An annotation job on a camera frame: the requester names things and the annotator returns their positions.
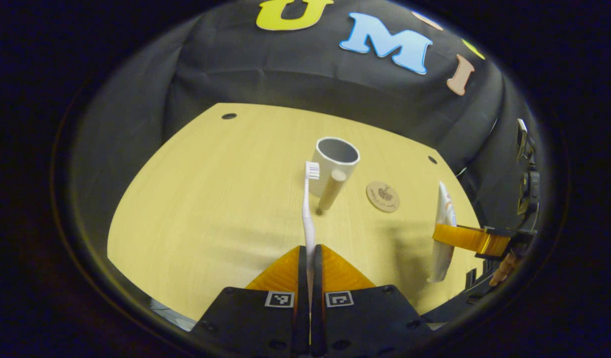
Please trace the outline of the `grey cup with wooden handle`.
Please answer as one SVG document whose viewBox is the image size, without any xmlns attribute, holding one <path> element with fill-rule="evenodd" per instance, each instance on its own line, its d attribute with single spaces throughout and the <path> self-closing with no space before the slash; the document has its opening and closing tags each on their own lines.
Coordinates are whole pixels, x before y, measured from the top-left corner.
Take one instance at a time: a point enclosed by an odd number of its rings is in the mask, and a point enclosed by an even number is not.
<svg viewBox="0 0 611 358">
<path fill-rule="evenodd" d="M 315 143 L 312 162 L 319 164 L 319 180 L 311 180 L 308 190 L 321 201 L 334 170 L 349 179 L 360 162 L 360 152 L 351 143 L 338 137 L 323 137 Z"/>
</svg>

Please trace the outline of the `white toothbrush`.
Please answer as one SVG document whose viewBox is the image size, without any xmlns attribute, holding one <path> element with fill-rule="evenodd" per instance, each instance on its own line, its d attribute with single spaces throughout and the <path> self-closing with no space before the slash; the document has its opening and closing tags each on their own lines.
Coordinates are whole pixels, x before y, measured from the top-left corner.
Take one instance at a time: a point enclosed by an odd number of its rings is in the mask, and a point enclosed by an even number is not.
<svg viewBox="0 0 611 358">
<path fill-rule="evenodd" d="M 304 189 L 303 189 L 303 229 L 306 254 L 306 274 L 308 302 L 311 305 L 314 293 L 314 256 L 315 256 L 315 225 L 311 217 L 309 204 L 309 184 L 312 180 L 320 179 L 319 163 L 306 161 L 304 166 Z"/>
</svg>

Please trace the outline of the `black backdrop cloth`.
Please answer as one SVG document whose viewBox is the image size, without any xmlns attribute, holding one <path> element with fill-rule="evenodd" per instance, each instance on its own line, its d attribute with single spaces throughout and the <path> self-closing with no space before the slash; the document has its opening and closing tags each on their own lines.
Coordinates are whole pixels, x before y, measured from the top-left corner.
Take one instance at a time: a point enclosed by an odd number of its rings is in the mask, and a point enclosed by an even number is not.
<svg viewBox="0 0 611 358">
<path fill-rule="evenodd" d="M 200 112 L 219 102 L 269 104 L 344 116 L 436 149 L 456 174 L 486 226 L 538 227 L 519 214 L 517 184 L 501 183 L 525 165 L 505 145 L 522 118 L 535 117 L 508 74 L 467 50 L 459 34 L 431 30 L 386 0 L 340 0 L 308 29 L 263 30 L 260 6 L 240 0 L 194 16 L 101 73 L 78 117 L 65 174 L 73 242 L 107 265 L 107 236 L 120 197 L 147 160 Z M 427 74 L 391 55 L 339 47 L 351 11 L 377 16 L 392 30 L 433 40 Z"/>
</svg>

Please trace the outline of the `white toothpaste tube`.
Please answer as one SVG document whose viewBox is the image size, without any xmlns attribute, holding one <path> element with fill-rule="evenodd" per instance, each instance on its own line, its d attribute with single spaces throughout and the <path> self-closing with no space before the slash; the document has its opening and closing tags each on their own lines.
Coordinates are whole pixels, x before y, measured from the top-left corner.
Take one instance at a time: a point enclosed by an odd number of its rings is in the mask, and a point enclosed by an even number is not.
<svg viewBox="0 0 611 358">
<path fill-rule="evenodd" d="M 445 280 L 447 271 L 455 252 L 455 247 L 445 242 L 440 242 L 441 227 L 455 227 L 457 224 L 455 208 L 451 195 L 443 182 L 439 182 L 438 202 L 434 231 L 431 236 L 433 242 L 430 260 L 430 276 L 428 283 L 438 283 Z"/>
</svg>

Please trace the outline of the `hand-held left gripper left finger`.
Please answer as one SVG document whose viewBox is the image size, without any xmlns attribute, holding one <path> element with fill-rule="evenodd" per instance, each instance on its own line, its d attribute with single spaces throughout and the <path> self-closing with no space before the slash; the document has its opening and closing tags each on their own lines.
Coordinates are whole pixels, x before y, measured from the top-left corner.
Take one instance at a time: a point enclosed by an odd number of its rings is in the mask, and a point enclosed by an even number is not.
<svg viewBox="0 0 611 358">
<path fill-rule="evenodd" d="M 230 358 L 298 358 L 308 353 L 306 248 L 297 246 L 244 287 L 226 287 L 192 336 Z"/>
</svg>

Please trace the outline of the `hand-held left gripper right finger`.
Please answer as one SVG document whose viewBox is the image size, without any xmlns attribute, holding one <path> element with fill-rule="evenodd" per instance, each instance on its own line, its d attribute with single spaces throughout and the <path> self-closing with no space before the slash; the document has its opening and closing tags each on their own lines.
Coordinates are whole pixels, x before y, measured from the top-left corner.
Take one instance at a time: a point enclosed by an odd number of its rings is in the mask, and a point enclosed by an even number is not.
<svg viewBox="0 0 611 358">
<path fill-rule="evenodd" d="M 433 330 L 394 285 L 376 286 L 324 245 L 314 254 L 311 352 L 321 358 L 401 358 Z"/>
</svg>

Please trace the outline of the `round wooden coaster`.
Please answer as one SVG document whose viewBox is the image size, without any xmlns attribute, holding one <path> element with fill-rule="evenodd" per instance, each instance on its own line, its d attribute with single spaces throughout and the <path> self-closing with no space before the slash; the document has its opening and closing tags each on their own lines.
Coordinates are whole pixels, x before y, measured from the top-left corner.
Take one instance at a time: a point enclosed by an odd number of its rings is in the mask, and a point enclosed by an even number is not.
<svg viewBox="0 0 611 358">
<path fill-rule="evenodd" d="M 374 208 L 394 213 L 400 207 L 400 197 L 391 185 L 382 181 L 372 181 L 366 186 L 366 197 Z"/>
</svg>

